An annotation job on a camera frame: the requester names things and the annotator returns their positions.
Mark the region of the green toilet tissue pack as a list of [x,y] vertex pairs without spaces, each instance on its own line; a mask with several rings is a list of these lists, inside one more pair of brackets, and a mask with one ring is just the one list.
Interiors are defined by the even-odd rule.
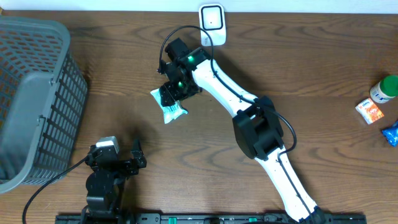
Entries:
[[152,90],[150,93],[154,97],[155,101],[158,103],[163,112],[165,124],[170,123],[172,120],[177,119],[183,114],[188,114],[188,111],[182,108],[179,101],[176,101],[172,106],[162,106],[159,89]]

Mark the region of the orange snack box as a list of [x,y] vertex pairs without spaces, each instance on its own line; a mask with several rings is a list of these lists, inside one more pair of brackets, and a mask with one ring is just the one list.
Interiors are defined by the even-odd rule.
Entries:
[[383,112],[370,98],[366,98],[360,102],[355,109],[364,118],[367,124],[373,124],[375,121],[384,117]]

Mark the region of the green lid jar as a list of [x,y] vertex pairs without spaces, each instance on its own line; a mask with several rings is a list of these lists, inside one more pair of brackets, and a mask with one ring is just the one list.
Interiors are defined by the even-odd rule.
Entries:
[[374,85],[370,91],[370,97],[376,103],[387,103],[398,95],[397,75],[389,75]]

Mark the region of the blue Oreo cookie pack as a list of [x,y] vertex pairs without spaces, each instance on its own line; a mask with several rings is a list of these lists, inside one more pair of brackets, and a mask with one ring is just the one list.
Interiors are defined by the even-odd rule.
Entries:
[[382,130],[383,136],[386,138],[388,143],[393,147],[396,147],[398,143],[397,128],[398,128],[398,121],[396,121],[391,127]]

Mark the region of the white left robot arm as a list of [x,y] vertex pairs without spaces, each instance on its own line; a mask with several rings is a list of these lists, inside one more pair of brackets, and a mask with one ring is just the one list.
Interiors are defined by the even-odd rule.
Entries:
[[86,180],[86,201],[92,220],[121,222],[124,183],[147,165],[138,139],[133,141],[131,155],[127,160],[119,158],[119,144],[114,136],[101,138],[90,146],[85,163],[93,173]]

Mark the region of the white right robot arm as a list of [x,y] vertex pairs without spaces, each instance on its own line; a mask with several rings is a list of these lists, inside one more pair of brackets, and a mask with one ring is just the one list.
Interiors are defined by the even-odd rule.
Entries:
[[298,223],[324,223],[325,215],[297,177],[282,140],[282,125],[292,125],[266,96],[258,98],[235,83],[218,66],[212,53],[190,50],[181,39],[164,42],[158,72],[168,82],[160,88],[162,107],[176,106],[202,90],[207,91],[231,115],[239,148],[257,161],[277,189],[288,216]]

